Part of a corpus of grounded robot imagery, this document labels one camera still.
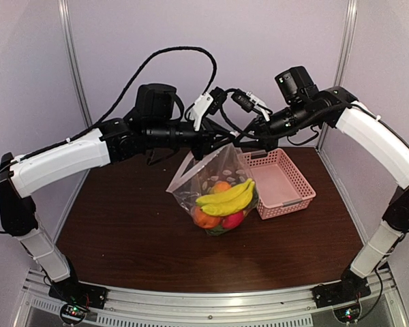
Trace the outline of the green orange toy mango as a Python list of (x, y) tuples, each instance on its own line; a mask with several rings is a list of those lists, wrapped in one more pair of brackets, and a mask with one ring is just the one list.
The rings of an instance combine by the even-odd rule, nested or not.
[(231, 184), (226, 182), (226, 181), (218, 181), (214, 186), (212, 186), (210, 193), (211, 194), (217, 194), (217, 193), (222, 193), (224, 191), (227, 191), (231, 188)]

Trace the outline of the clear zip top bag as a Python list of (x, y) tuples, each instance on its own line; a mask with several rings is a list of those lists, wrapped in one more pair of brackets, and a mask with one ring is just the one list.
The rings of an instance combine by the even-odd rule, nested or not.
[(200, 161), (188, 153), (166, 191), (211, 236), (237, 228), (258, 204), (247, 160), (231, 144)]

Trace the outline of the pink perforated plastic basket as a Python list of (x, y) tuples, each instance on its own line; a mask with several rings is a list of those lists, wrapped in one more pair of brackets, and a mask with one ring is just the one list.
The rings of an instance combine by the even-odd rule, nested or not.
[(314, 188), (283, 149), (244, 153), (256, 182), (261, 219), (271, 219), (306, 209), (316, 197)]

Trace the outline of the yellow toy banana bunch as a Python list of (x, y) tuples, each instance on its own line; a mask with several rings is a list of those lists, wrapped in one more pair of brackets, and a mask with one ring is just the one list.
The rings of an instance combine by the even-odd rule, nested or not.
[(255, 182), (249, 178), (221, 193), (200, 196), (196, 205), (207, 215), (224, 217), (248, 207), (254, 197)]

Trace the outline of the orange toy orange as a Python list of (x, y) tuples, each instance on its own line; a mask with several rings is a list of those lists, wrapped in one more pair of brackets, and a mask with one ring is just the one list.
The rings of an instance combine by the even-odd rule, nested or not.
[(202, 209), (198, 206), (194, 207), (192, 213), (193, 213), (192, 218), (193, 218), (194, 223), (198, 227), (202, 229), (206, 229), (206, 230), (210, 230), (212, 228), (217, 227), (222, 220), (221, 217), (211, 216), (211, 215), (204, 213)]

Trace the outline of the red toy apple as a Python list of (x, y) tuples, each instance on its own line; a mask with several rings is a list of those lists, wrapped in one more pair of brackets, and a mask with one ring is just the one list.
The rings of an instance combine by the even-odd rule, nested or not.
[(226, 216), (222, 220), (222, 227), (228, 230), (236, 228), (243, 222), (244, 218), (245, 215), (243, 211), (239, 211), (237, 213)]

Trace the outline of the green toy bell pepper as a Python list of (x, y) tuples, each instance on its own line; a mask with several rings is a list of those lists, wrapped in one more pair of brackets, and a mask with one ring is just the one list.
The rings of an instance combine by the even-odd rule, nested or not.
[[(257, 194), (256, 191), (254, 191), (252, 201), (251, 201), (244, 209), (241, 210), (241, 211), (244, 212), (245, 218), (249, 215), (249, 213), (250, 213), (252, 210), (254, 210), (254, 209), (257, 207), (258, 200), (259, 200), (258, 194)], [(207, 233), (208, 235), (210, 235), (210, 236), (219, 236), (219, 235), (225, 234), (225, 233), (227, 233), (227, 232), (229, 232), (229, 231), (231, 231), (231, 230), (224, 229), (224, 228), (222, 227), (222, 221), (221, 221), (220, 224), (219, 224), (217, 227), (212, 228), (212, 229), (210, 229), (210, 230), (206, 230), (206, 233)]]

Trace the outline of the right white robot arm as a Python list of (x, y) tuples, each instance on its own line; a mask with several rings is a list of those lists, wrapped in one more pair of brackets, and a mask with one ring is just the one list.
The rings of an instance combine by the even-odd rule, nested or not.
[(286, 107), (270, 116), (261, 114), (242, 131), (247, 146), (275, 149), (280, 139), (307, 127), (326, 125), (351, 139), (392, 177), (396, 190), (378, 227), (343, 271), (338, 282), (318, 286), (321, 299), (356, 298), (367, 277), (392, 253), (409, 232), (409, 144), (355, 95), (343, 87), (319, 90), (303, 66), (275, 76)]

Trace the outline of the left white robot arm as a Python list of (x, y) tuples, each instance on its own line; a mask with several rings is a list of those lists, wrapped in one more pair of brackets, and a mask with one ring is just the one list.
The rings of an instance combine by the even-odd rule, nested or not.
[(213, 124), (206, 122), (224, 98), (215, 87), (192, 104), (187, 120), (173, 119), (173, 108), (183, 111), (177, 90), (167, 84), (144, 84), (138, 88), (134, 107), (122, 118), (97, 123), (83, 135), (44, 150), (14, 157), (6, 153), (0, 163), (1, 233), (21, 243), (44, 269), (52, 287), (69, 302), (84, 297), (71, 262), (57, 249), (36, 215), (32, 193), (53, 182), (92, 168), (125, 161), (157, 148), (177, 152), (191, 149), (202, 159), (217, 146)]

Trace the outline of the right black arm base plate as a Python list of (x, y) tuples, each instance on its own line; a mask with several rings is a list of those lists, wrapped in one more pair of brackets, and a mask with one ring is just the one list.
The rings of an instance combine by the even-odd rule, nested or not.
[(357, 301), (369, 296), (371, 290), (367, 279), (362, 281), (338, 281), (330, 284), (320, 284), (312, 289), (317, 308), (340, 305), (346, 302)]

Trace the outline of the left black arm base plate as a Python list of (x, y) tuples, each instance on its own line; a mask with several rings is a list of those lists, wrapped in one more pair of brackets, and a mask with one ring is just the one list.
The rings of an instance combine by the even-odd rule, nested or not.
[(71, 278), (53, 282), (48, 295), (71, 305), (84, 308), (103, 309), (108, 289), (102, 286), (81, 283)]

